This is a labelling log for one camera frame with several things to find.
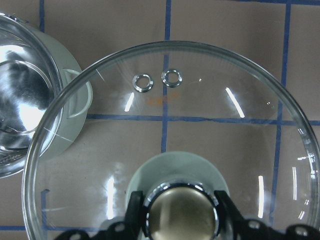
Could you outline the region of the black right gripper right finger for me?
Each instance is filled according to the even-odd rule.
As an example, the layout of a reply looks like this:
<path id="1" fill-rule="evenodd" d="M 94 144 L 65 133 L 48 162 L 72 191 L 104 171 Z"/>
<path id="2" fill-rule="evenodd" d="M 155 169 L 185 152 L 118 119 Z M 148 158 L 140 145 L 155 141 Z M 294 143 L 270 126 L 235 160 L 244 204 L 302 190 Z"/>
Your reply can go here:
<path id="1" fill-rule="evenodd" d="M 214 196 L 218 202 L 219 235 L 223 240 L 242 240 L 241 227 L 245 218 L 224 190 L 215 190 Z"/>

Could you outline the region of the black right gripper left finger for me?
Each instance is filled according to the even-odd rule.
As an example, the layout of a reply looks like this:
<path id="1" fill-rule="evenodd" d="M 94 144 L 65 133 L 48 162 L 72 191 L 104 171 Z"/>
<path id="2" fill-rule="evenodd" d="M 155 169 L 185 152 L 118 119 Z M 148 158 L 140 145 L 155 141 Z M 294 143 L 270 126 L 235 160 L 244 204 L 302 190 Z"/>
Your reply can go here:
<path id="1" fill-rule="evenodd" d="M 140 190 L 133 191 L 130 195 L 127 210 L 124 217 L 125 235 L 127 240 L 137 240 L 142 228 L 142 216 L 144 212 L 144 195 Z"/>

